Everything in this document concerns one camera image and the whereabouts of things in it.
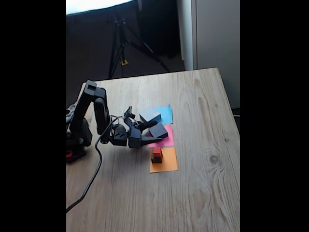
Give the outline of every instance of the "red cube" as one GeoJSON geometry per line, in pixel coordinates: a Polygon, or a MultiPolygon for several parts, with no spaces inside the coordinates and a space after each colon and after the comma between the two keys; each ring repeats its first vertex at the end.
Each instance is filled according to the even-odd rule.
{"type": "Polygon", "coordinates": [[[161,158],[162,157],[162,151],[160,147],[154,148],[154,157],[155,158],[161,158]]]}

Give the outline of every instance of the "tripod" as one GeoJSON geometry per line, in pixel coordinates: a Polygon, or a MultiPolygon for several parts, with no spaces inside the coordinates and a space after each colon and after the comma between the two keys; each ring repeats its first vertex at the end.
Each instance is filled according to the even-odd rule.
{"type": "Polygon", "coordinates": [[[153,50],[148,46],[147,43],[145,43],[126,23],[125,19],[116,20],[115,21],[115,31],[113,35],[113,42],[112,42],[112,54],[111,54],[111,61],[110,61],[110,69],[108,73],[108,79],[111,79],[118,62],[121,63],[121,69],[122,66],[128,64],[128,61],[125,59],[124,49],[127,45],[130,45],[134,47],[135,49],[139,50],[143,54],[147,55],[148,57],[152,58],[156,62],[158,62],[162,67],[169,72],[169,69],[165,66],[165,64],[160,60],[160,58],[153,52],[153,50]],[[138,38],[138,40],[145,46],[140,47],[136,43],[132,42],[131,40],[126,39],[126,35],[124,32],[124,26],[129,29],[129,31],[132,32],[132,34],[138,38]],[[117,47],[116,41],[117,41],[117,32],[119,33],[119,39],[120,39],[120,46],[117,47]],[[114,58],[115,49],[117,49],[116,57],[114,58]]]}

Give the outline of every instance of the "pink paper square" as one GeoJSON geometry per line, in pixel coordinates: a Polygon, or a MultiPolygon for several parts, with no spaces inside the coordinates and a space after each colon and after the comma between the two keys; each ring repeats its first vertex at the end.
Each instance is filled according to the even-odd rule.
{"type": "Polygon", "coordinates": [[[174,137],[173,137],[173,130],[172,130],[172,126],[170,124],[168,124],[167,126],[164,126],[164,128],[168,131],[168,137],[164,138],[162,141],[158,142],[158,143],[154,143],[154,144],[148,144],[148,148],[152,148],[152,147],[164,147],[164,146],[174,146],[174,137]]]}

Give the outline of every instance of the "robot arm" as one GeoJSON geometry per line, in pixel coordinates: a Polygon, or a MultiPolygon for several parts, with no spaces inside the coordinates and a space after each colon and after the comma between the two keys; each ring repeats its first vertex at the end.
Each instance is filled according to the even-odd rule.
{"type": "MultiPolygon", "coordinates": [[[[84,118],[90,103],[94,103],[94,111],[97,122],[97,132],[102,134],[111,121],[111,116],[107,107],[106,90],[97,87],[93,81],[87,81],[82,95],[77,102],[77,105],[71,105],[67,109],[67,129],[70,125],[70,132],[67,132],[67,161],[72,162],[81,156],[76,157],[74,154],[85,155],[84,146],[90,146],[92,134],[90,132],[88,122],[84,118]]],[[[126,146],[127,139],[130,148],[139,148],[140,146],[159,142],[161,138],[153,138],[142,136],[141,133],[144,129],[152,127],[157,122],[132,122],[129,118],[134,119],[135,115],[131,112],[132,107],[125,112],[123,119],[129,126],[126,131],[125,127],[121,124],[113,125],[108,130],[106,135],[102,136],[101,143],[111,142],[113,145],[126,146]]]]}

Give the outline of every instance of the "tripod leg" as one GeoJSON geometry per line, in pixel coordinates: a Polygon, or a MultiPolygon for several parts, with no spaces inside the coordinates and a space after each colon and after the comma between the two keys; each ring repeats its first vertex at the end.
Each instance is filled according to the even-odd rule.
{"type": "Polygon", "coordinates": [[[147,55],[148,57],[154,59],[156,62],[158,62],[159,64],[162,65],[162,67],[168,71],[169,69],[165,66],[165,64],[162,62],[162,60],[160,60],[160,58],[158,56],[156,56],[154,53],[149,53],[148,51],[145,51],[143,48],[139,47],[137,44],[131,42],[130,44],[132,47],[134,47],[136,50],[139,50],[140,52],[142,52],[143,54],[147,55]]]}
{"type": "Polygon", "coordinates": [[[121,52],[121,67],[123,66],[123,63],[125,63],[125,53],[124,53],[124,49],[122,49],[122,52],[121,52]]]}
{"type": "MultiPolygon", "coordinates": [[[[120,44],[126,44],[126,35],[124,33],[124,26],[122,24],[119,25],[119,38],[120,38],[120,44]]],[[[125,54],[124,54],[124,49],[122,50],[121,53],[121,63],[125,62],[125,54]]]]}
{"type": "Polygon", "coordinates": [[[113,60],[114,60],[114,53],[115,53],[115,48],[116,48],[116,40],[117,40],[117,24],[115,23],[115,31],[114,31],[114,36],[112,40],[112,54],[111,54],[111,61],[110,61],[110,68],[108,71],[108,79],[112,78],[112,68],[114,66],[113,60]]]}
{"type": "Polygon", "coordinates": [[[118,54],[117,54],[117,56],[115,58],[115,63],[114,63],[113,69],[112,69],[111,77],[109,79],[111,79],[112,76],[114,75],[114,72],[116,70],[117,64],[118,64],[118,62],[120,62],[120,55],[123,52],[124,48],[125,48],[124,46],[120,46],[120,48],[118,50],[118,54]]]}
{"type": "Polygon", "coordinates": [[[135,35],[135,37],[136,38],[138,38],[138,40],[143,44],[143,45],[145,45],[145,47],[151,52],[151,54],[153,55],[153,58],[154,59],[156,59],[158,62],[159,62],[159,64],[161,64],[162,65],[162,67],[166,70],[166,71],[168,71],[168,72],[170,72],[170,70],[165,66],[165,64],[160,60],[160,58],[153,52],[153,50],[150,48],[150,46],[148,46],[148,44],[146,43],[146,42],[144,42],[128,25],[127,25],[127,23],[124,21],[123,22],[123,24],[126,26],[126,28],[128,28],[129,29],[129,31],[131,31],[132,32],[132,34],[133,35],[135,35]]]}
{"type": "Polygon", "coordinates": [[[122,65],[120,65],[120,67],[121,67],[121,77],[124,77],[124,68],[122,67],[122,65]]]}

